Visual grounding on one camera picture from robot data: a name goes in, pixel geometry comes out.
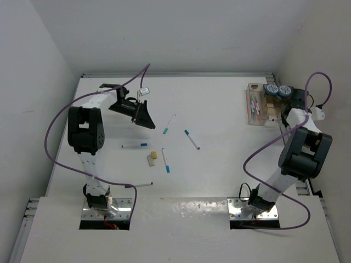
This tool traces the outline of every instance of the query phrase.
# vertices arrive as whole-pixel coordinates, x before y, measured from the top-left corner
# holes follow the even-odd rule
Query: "clear plastic box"
[[[247,117],[250,125],[263,126],[267,119],[264,84],[249,83],[246,89]]]

